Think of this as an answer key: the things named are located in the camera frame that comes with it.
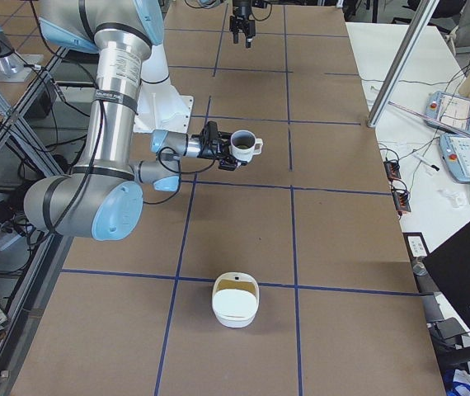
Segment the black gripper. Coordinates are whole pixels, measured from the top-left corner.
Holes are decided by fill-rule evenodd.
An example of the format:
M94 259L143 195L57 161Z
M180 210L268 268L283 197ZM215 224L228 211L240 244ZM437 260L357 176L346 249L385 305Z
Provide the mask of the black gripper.
M231 134L219 130L218 124L208 121L199 134L189 138L189 156L192 158L218 159L218 168L235 171L247 165L247 161L238 160L230 155Z
M251 48L253 37L256 34L255 21L251 19L250 0L233 0L232 12L229 20L229 29L233 33L233 43L238 44L239 32L245 35L245 47Z

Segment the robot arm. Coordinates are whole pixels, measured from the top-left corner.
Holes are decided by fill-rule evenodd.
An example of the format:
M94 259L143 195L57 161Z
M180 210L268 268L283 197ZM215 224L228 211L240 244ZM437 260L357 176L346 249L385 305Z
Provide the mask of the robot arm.
M167 125L190 113L190 98L172 86L164 21L156 1L44 1L47 41L97 54L86 146L67 175L46 177L24 199L29 222L46 235L120 240L137 225L143 183L176 191L183 157L210 159L223 170L247 160L233 134L214 122L199 134Z

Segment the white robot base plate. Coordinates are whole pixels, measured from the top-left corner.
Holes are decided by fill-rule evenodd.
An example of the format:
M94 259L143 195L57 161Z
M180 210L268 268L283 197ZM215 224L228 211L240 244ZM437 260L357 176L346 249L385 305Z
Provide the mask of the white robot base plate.
M188 130L193 96L183 96L172 85L163 44L154 45L142 63L141 85L133 131L139 134L169 130L185 134Z

